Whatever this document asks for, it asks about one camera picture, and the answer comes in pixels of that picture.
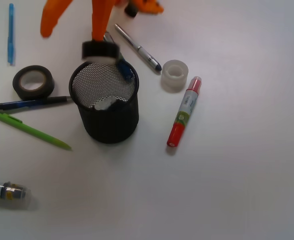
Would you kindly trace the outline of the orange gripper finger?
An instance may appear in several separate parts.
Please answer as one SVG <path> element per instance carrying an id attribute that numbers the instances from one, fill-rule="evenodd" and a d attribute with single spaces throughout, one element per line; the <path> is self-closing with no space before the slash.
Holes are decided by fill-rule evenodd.
<path id="1" fill-rule="evenodd" d="M 69 0 L 47 0 L 42 11 L 40 34 L 49 38 L 57 25 L 59 18 L 70 5 Z"/>

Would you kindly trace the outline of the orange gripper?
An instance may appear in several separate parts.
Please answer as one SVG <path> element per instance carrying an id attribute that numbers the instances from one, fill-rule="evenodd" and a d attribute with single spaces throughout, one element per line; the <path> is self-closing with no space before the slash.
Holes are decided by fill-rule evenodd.
<path id="1" fill-rule="evenodd" d="M 129 17 L 138 13 L 157 15 L 164 12 L 164 7 L 156 0 L 92 0 L 92 39 L 103 41 L 109 18 L 114 7 L 126 5 L 124 12 Z"/>

